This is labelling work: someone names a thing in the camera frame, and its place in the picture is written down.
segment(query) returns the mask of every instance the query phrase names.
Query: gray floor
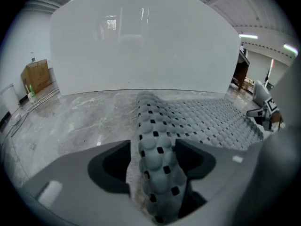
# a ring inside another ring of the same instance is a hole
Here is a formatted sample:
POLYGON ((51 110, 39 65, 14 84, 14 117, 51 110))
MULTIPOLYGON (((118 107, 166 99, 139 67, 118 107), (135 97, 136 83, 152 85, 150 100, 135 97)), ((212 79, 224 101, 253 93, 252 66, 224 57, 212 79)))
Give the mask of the gray floor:
MULTIPOLYGON (((37 97, 44 97, 54 88, 55 83, 41 91, 37 97)), ((134 202, 143 208, 135 137, 135 99, 140 91, 99 91, 68 96, 57 93, 32 111, 19 131, 13 137, 8 136, 4 143, 5 169, 15 186, 22 186, 28 178, 60 156, 128 139, 132 141, 132 160, 127 170, 127 182, 134 202)), ((244 113, 258 108, 250 94, 237 92, 231 87, 226 95, 178 90, 150 91, 165 100, 225 98, 244 113)), ((29 102, 24 104, 19 113, 23 114, 30 105, 29 102)), ((6 135, 9 128, 8 125, 3 126, 2 135, 6 135)))

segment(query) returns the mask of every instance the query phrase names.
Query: cardboard box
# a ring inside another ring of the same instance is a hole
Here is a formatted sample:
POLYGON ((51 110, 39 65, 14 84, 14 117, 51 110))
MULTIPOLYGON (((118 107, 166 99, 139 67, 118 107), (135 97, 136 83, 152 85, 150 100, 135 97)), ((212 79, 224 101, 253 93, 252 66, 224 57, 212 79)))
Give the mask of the cardboard box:
POLYGON ((29 89, 29 85, 31 84, 35 94, 50 85, 51 79, 48 71, 47 60, 44 59, 27 65, 21 73, 21 79, 24 88, 25 85, 27 85, 27 88, 29 89))

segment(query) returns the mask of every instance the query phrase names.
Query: fluorescent light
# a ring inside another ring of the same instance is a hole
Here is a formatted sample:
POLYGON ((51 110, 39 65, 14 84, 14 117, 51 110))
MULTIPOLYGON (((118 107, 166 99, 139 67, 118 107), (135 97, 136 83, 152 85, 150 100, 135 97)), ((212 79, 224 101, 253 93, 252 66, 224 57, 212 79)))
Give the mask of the fluorescent light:
POLYGON ((258 36, 256 35, 250 35, 250 34, 239 34, 241 38, 249 38, 249 39, 258 39, 258 36))
POLYGON ((274 65, 274 59, 272 59, 272 61, 271 61, 271 66, 270 66, 270 71, 272 70, 272 68, 273 68, 273 65, 274 65))
POLYGON ((285 49, 289 50, 289 51, 292 51, 293 53, 295 53, 295 55, 298 55, 298 50, 295 49, 294 47, 292 47, 292 46, 290 46, 290 45, 288 45, 288 44, 285 44, 283 47, 284 47, 285 49))

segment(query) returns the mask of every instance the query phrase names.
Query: rubber mat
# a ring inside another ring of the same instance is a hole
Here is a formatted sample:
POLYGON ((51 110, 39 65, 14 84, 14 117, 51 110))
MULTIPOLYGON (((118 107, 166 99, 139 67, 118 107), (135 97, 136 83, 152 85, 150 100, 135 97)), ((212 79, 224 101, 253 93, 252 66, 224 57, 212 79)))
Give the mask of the rubber mat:
POLYGON ((159 223, 176 220, 186 188, 173 152, 176 139, 236 150, 263 139, 259 128, 224 99, 164 101, 146 91, 138 94, 137 104, 146 209, 159 223))

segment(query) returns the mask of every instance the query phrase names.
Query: white backdrop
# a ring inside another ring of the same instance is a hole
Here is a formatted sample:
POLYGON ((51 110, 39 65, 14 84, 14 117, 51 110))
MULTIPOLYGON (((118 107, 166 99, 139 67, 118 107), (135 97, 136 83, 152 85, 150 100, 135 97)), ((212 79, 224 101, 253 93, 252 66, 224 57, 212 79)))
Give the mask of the white backdrop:
POLYGON ((73 0, 51 17, 63 95, 111 89, 225 93, 240 38, 198 0, 73 0))

